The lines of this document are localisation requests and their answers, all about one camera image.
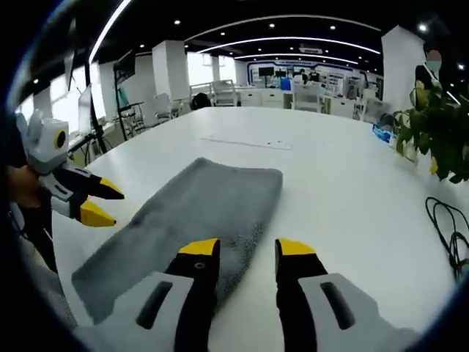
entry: office chair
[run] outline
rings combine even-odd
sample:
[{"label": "office chair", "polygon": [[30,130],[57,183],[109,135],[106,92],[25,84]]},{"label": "office chair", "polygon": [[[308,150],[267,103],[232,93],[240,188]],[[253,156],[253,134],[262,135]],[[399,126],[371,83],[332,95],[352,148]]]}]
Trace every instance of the office chair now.
[{"label": "office chair", "polygon": [[293,89],[295,110],[321,112],[320,84],[295,84]]},{"label": "office chair", "polygon": [[237,95],[233,80],[214,81],[212,86],[214,106],[237,106]]},{"label": "office chair", "polygon": [[156,112],[155,112],[155,117],[156,121],[155,123],[152,123],[151,126],[147,127],[154,127],[156,125],[160,125],[163,122],[169,121],[172,116],[171,116],[171,100],[169,99],[169,95],[166,93],[158,94],[155,95],[155,100],[156,100]]},{"label": "office chair", "polygon": [[363,113],[363,121],[367,123],[376,123],[384,114],[391,110],[390,103],[384,103],[378,99],[368,99]]}]

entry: computer monitor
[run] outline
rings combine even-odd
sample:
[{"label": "computer monitor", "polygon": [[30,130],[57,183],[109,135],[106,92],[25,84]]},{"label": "computer monitor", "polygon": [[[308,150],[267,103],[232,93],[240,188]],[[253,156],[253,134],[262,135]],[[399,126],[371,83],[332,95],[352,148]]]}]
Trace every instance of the computer monitor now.
[{"label": "computer monitor", "polygon": [[260,67],[259,77],[273,76],[273,67]]},{"label": "computer monitor", "polygon": [[133,51],[126,53],[114,64],[116,73],[116,85],[119,86],[126,79],[135,75],[135,55]]},{"label": "computer monitor", "polygon": [[82,136],[91,132],[92,109],[91,84],[81,93],[78,99],[78,131]]}]

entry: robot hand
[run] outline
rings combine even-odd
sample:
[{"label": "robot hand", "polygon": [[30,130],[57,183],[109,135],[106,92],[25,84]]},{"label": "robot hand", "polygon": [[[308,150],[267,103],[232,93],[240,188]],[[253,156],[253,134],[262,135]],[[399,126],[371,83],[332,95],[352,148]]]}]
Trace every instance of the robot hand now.
[{"label": "robot hand", "polygon": [[36,110],[29,121],[28,137],[29,166],[39,174],[41,187],[51,195],[52,209],[87,226],[114,226],[114,218],[91,202],[89,196],[124,199],[124,194],[111,181],[67,160],[68,123],[45,118]]}]

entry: white table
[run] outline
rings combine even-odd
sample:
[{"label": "white table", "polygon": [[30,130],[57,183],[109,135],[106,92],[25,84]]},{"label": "white table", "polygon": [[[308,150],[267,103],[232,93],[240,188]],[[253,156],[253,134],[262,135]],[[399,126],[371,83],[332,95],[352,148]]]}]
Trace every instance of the white table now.
[{"label": "white table", "polygon": [[[199,139],[211,133],[282,138],[293,148]],[[205,108],[153,128],[89,165],[125,193],[124,201],[97,200],[116,216],[115,227],[88,228],[53,214],[59,276],[79,324],[91,320],[71,284],[72,273],[151,195],[201,156],[284,174],[276,214],[251,267],[213,320],[211,351],[283,351],[275,299],[277,237],[313,246],[329,272],[343,274],[367,292],[397,327],[423,331],[452,294],[451,270],[424,200],[440,197],[469,213],[467,185],[439,183],[429,176],[428,165],[421,169],[425,163],[415,167],[400,158],[366,123],[305,111]]]}]

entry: gray towel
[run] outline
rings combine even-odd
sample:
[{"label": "gray towel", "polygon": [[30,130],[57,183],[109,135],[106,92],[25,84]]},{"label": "gray towel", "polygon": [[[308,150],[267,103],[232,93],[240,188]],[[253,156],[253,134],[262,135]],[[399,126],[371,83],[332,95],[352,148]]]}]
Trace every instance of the gray towel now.
[{"label": "gray towel", "polygon": [[165,271],[190,242],[220,238],[218,304],[241,280],[273,214],[283,175],[196,159],[151,197],[130,223],[72,275],[99,323],[114,300],[153,271]]}]

